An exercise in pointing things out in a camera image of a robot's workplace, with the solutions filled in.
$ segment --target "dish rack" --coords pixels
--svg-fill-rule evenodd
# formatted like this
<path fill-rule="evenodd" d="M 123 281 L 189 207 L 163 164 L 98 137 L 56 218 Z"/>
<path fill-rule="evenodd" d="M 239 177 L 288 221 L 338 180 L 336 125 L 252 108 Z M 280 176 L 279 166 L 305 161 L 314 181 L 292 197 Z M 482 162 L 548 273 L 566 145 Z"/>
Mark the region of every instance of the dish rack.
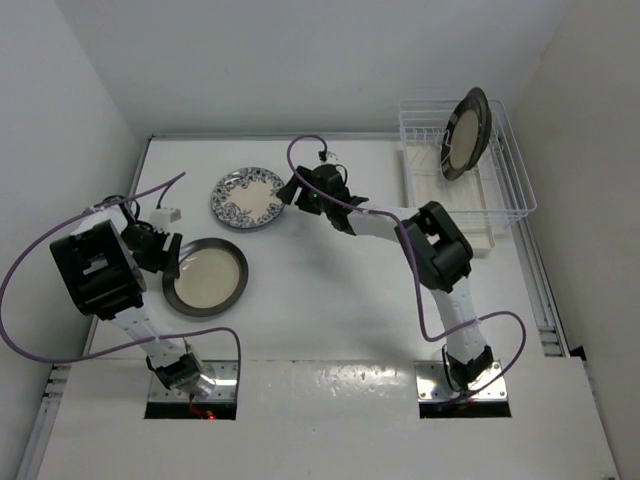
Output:
<path fill-rule="evenodd" d="M 454 181 L 440 168 L 440 145 L 457 100 L 400 102 L 407 202 L 440 202 L 465 234 L 488 238 L 536 209 L 536 200 L 502 102 L 490 100 L 492 134 L 477 165 Z"/>

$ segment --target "metal mounting plate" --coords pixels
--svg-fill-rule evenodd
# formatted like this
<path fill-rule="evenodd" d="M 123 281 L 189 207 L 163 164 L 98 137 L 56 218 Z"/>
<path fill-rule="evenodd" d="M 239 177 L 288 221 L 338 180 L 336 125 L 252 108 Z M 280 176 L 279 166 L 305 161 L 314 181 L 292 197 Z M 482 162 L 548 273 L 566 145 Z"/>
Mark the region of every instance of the metal mounting plate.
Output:
<path fill-rule="evenodd" d="M 193 403 L 235 403 L 236 383 L 238 382 L 238 362 L 203 360 L 206 375 L 215 382 L 215 388 L 206 398 L 195 398 Z M 155 375 L 151 375 L 147 403 L 189 403 L 189 396 L 177 390 L 167 390 Z"/>
<path fill-rule="evenodd" d="M 415 367 L 418 401 L 420 403 L 439 403 L 453 399 L 458 395 L 447 382 L 442 362 L 415 362 Z M 469 384 L 469 388 L 476 390 L 486 385 L 501 372 L 502 366 L 500 363 L 494 362 L 491 368 L 485 370 L 475 382 Z M 489 387 L 471 398 L 474 402 L 506 402 L 508 395 L 504 378 L 496 380 Z"/>

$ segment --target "robotic arm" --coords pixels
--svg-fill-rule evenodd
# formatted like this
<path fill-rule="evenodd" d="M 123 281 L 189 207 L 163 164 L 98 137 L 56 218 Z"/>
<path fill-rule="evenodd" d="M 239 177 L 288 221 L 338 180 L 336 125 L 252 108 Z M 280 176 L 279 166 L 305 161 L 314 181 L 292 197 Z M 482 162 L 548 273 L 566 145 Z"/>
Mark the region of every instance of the robotic arm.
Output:
<path fill-rule="evenodd" d="M 323 163 L 314 170 L 299 166 L 296 171 L 318 190 L 364 211 L 350 210 L 325 200 L 306 188 L 295 175 L 277 194 L 282 202 L 290 205 L 300 190 L 295 201 L 300 210 L 314 215 L 326 214 L 340 232 L 383 238 L 398 242 L 405 249 L 399 240 L 396 223 L 389 217 L 366 213 L 378 208 L 367 198 L 350 194 L 336 165 Z M 420 283 L 431 291 L 445 330 L 476 320 L 447 337 L 451 378 L 466 390 L 468 384 L 493 363 L 493 353 L 480 332 L 469 290 L 467 277 L 471 273 L 473 250 L 444 207 L 437 202 L 429 202 L 417 212 L 409 208 L 384 207 L 382 210 L 390 211 L 402 220 L 418 264 Z"/>
<path fill-rule="evenodd" d="M 146 284 L 140 268 L 179 276 L 182 235 L 166 233 L 180 211 L 156 209 L 150 222 L 138 221 L 128 206 L 94 207 L 69 236 L 50 245 L 60 274 L 80 312 L 97 315 L 119 326 L 141 344 L 147 366 L 167 389 L 208 396 L 214 384 L 203 374 L 201 362 L 184 339 L 160 339 L 170 333 L 144 304 Z"/>

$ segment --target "white connector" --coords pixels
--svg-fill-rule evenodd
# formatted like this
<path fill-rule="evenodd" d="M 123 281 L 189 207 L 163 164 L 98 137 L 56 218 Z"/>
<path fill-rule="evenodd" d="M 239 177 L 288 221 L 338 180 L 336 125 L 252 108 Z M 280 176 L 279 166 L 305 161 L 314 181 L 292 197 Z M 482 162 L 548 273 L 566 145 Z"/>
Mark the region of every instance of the white connector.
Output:
<path fill-rule="evenodd" d="M 168 232 L 169 224 L 181 218 L 182 214 L 179 208 L 156 208 L 149 215 L 149 223 L 161 232 Z"/>

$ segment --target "cable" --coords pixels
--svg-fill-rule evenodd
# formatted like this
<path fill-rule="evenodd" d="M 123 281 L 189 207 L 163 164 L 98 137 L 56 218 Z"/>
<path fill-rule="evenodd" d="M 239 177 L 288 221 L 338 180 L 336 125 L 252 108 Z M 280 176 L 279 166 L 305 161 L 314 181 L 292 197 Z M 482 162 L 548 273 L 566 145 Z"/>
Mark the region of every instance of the cable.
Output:
<path fill-rule="evenodd" d="M 137 200 L 138 198 L 141 197 L 146 197 L 147 195 L 150 195 L 152 193 L 157 192 L 158 190 L 161 189 L 165 189 L 164 193 L 167 192 L 168 188 L 170 188 L 174 183 L 176 183 L 178 180 L 180 180 L 182 177 L 184 177 L 185 172 L 182 172 L 181 174 L 175 176 L 174 178 L 172 178 L 171 180 L 168 180 L 164 183 L 161 183 L 160 185 L 150 188 L 149 190 L 146 190 L 142 193 L 138 193 L 136 195 L 132 195 L 130 197 L 123 197 L 120 198 L 118 200 L 115 200 L 112 203 L 108 203 L 105 205 L 102 205 L 101 208 L 109 208 L 112 207 L 114 205 L 120 205 L 123 203 L 129 203 L 129 202 L 133 202 L 135 200 Z M 81 220 L 85 217 L 88 217 L 89 215 L 92 215 L 94 213 L 93 209 L 87 209 L 84 212 L 71 217 L 68 220 L 65 220 L 64 222 L 60 223 L 59 225 L 51 228 L 50 230 L 48 230 L 47 232 L 43 233 L 40 237 L 38 237 L 31 245 L 27 246 L 27 248 L 24 249 L 24 251 L 18 256 L 18 258 L 16 258 L 16 260 L 13 262 L 13 264 L 11 265 L 11 267 L 9 268 L 9 270 L 7 271 L 7 274 L 4 276 L 4 279 L 2 280 L 2 284 L 0 285 L 0 337 L 2 337 L 2 340 L 4 340 L 4 342 L 7 344 L 7 346 L 9 348 L 11 348 L 11 350 L 13 350 L 14 352 L 16 352 L 18 355 L 21 355 L 25 358 L 28 358 L 29 360 L 32 360 L 34 362 L 39 362 L 39 363 L 77 363 L 77 362 L 82 362 L 84 360 L 91 360 L 93 358 L 98 358 L 98 357 L 102 357 L 103 355 L 107 355 L 109 353 L 114 353 L 114 352 L 118 352 L 120 350 L 124 350 L 125 348 L 129 348 L 129 347 L 133 347 L 135 345 L 140 345 L 142 343 L 146 343 L 146 342 L 150 342 L 152 340 L 155 340 L 155 337 L 146 337 L 146 338 L 141 338 L 138 340 L 134 340 L 131 342 L 127 342 L 127 343 L 123 343 L 122 345 L 118 345 L 115 347 L 111 347 L 111 348 L 107 348 L 105 350 L 101 350 L 99 352 L 95 352 L 95 353 L 90 353 L 88 355 L 83 355 L 81 357 L 70 357 L 70 358 L 50 358 L 50 357 L 44 357 L 44 356 L 40 356 L 40 355 L 35 355 L 33 353 L 27 352 L 26 350 L 22 349 L 19 345 L 17 345 L 12 339 L 11 337 L 9 337 L 9 334 L 7 333 L 7 330 L 5 328 L 4 325 L 4 320 L 2 318 L 2 304 L 4 302 L 4 297 L 5 294 L 7 293 L 7 287 L 9 286 L 9 281 L 11 280 L 11 278 L 13 277 L 13 275 L 15 274 L 16 270 L 18 269 L 18 267 L 20 266 L 20 264 L 24 261 L 24 259 L 27 257 L 27 255 L 29 255 L 38 245 L 40 245 L 42 242 L 44 242 L 47 238 L 49 238 L 51 235 L 53 235 L 54 233 L 62 230 L 63 228 L 65 228 L 68 225 L 71 225 L 74 222 L 77 222 L 78 220 Z M 158 338 L 160 340 L 169 340 L 169 339 L 173 339 L 173 338 L 189 338 L 189 337 L 196 337 L 199 335 L 206 335 L 208 333 L 213 333 L 213 332 L 228 332 L 230 333 L 235 342 L 236 342 L 236 349 L 237 349 L 237 355 L 238 355 L 238 381 L 236 383 L 236 390 L 235 390 L 235 399 L 236 402 L 238 401 L 238 392 L 240 389 L 240 371 L 241 371 L 241 364 L 242 364 L 242 348 L 240 346 L 240 338 L 238 337 L 238 334 L 231 328 L 229 327 L 212 327 L 212 328 L 207 328 L 205 330 L 198 330 L 196 332 L 189 332 L 189 333 L 173 333 L 173 334 L 169 334 L 169 335 L 160 335 Z"/>
<path fill-rule="evenodd" d="M 520 354 L 524 350 L 524 346 L 525 346 L 525 343 L 527 341 L 527 333 L 526 333 L 526 327 L 525 327 L 524 322 L 522 321 L 522 319 L 518 315 L 513 313 L 513 312 L 509 312 L 509 311 L 494 312 L 494 313 L 490 313 L 488 315 L 485 315 L 484 317 L 480 317 L 477 320 L 474 319 L 474 320 L 468 320 L 466 322 L 463 322 L 463 323 L 461 323 L 459 325 L 456 325 L 455 327 L 450 328 L 449 330 L 445 330 L 444 332 L 442 332 L 439 335 L 435 335 L 433 337 L 430 336 L 429 333 L 427 332 L 427 328 L 426 328 L 425 321 L 424 321 L 424 305 L 422 304 L 422 295 L 420 293 L 420 277 L 419 277 L 419 273 L 418 273 L 418 264 L 417 264 L 417 261 L 416 261 L 416 256 L 415 256 L 415 253 L 413 251 L 413 248 L 411 248 L 411 240 L 409 239 L 409 234 L 407 233 L 407 230 L 404 228 L 404 225 L 402 225 L 402 221 L 396 215 L 394 215 L 391 212 L 386 212 L 384 210 L 375 210 L 375 209 L 367 210 L 367 209 L 362 208 L 362 207 L 358 207 L 358 206 L 354 206 L 354 205 L 350 205 L 348 203 L 342 202 L 342 201 L 338 200 L 337 198 L 334 198 L 331 195 L 328 195 L 327 193 L 323 192 L 322 190 L 319 190 L 318 188 L 313 186 L 311 183 L 309 183 L 307 180 L 305 180 L 302 177 L 302 175 L 300 175 L 296 171 L 296 168 L 295 168 L 295 166 L 293 164 L 293 160 L 291 158 L 291 151 L 293 150 L 293 147 L 295 146 L 295 144 L 298 143 L 300 140 L 303 140 L 305 138 L 315 139 L 315 140 L 318 140 L 320 143 L 322 143 L 322 147 L 323 147 L 324 150 L 320 152 L 320 157 L 321 158 L 322 158 L 322 155 L 324 155 L 326 157 L 326 154 L 328 152 L 327 142 L 320 135 L 315 135 L 315 134 L 300 135 L 300 136 L 297 136 L 296 138 L 294 138 L 291 141 L 291 143 L 289 143 L 289 146 L 287 147 L 287 163 L 289 164 L 289 168 L 291 169 L 291 171 L 293 172 L 295 177 L 298 179 L 298 181 L 302 185 L 304 185 L 306 188 L 308 188 L 312 192 L 316 193 L 320 197 L 324 198 L 325 200 L 329 200 L 330 202 L 333 202 L 336 205 L 339 205 L 339 206 L 341 206 L 343 208 L 346 208 L 348 210 L 354 210 L 354 211 L 358 211 L 358 212 L 363 212 L 363 213 L 369 213 L 369 214 L 373 214 L 373 215 L 380 215 L 380 216 L 383 216 L 383 217 L 389 217 L 398 226 L 398 231 L 400 232 L 400 237 L 401 237 L 400 241 L 403 244 L 403 247 L 404 247 L 403 250 L 407 254 L 407 259 L 409 260 L 409 267 L 411 268 L 411 273 L 413 275 L 413 286 L 414 286 L 414 289 L 415 289 L 415 292 L 416 292 L 416 304 L 417 304 L 417 308 L 418 308 L 418 322 L 420 324 L 420 332 L 422 333 L 422 337 L 427 342 L 437 342 L 439 340 L 442 340 L 442 339 L 448 337 L 449 335 L 451 335 L 451 334 L 453 334 L 453 333 L 455 333 L 457 331 L 462 330 L 463 328 L 466 328 L 466 327 L 469 327 L 469 326 L 473 325 L 477 320 L 483 321 L 483 320 L 487 320 L 489 318 L 493 318 L 493 317 L 498 316 L 498 315 L 510 315 L 510 316 L 512 316 L 513 318 L 515 318 L 518 321 L 518 323 L 520 324 L 520 327 L 522 328 L 522 340 L 521 340 L 521 343 L 520 343 L 520 347 L 518 348 L 518 352 L 516 353 L 514 358 L 511 360 L 511 362 L 509 362 L 507 364 L 507 366 L 502 370 L 502 372 L 499 375 L 494 377 L 491 380 L 491 382 L 487 383 L 482 388 L 480 388 L 478 390 L 475 390 L 473 392 L 473 395 L 475 395 L 476 393 L 484 390 L 489 385 L 491 385 L 493 382 L 495 382 L 497 379 L 502 378 L 511 369 L 511 367 L 513 367 L 513 364 L 520 357 Z"/>
<path fill-rule="evenodd" d="M 167 192 L 169 191 L 169 189 L 170 189 L 171 187 L 173 187 L 174 183 L 176 183 L 176 182 L 170 183 L 169 185 L 167 185 L 166 187 L 164 187 L 164 190 L 162 191 L 162 193 L 160 194 L 160 197 L 158 198 L 158 203 L 156 203 L 156 210 L 157 210 L 158 208 L 162 208 L 162 207 L 161 207 L 162 200 L 164 199 L 164 196 L 167 194 Z"/>

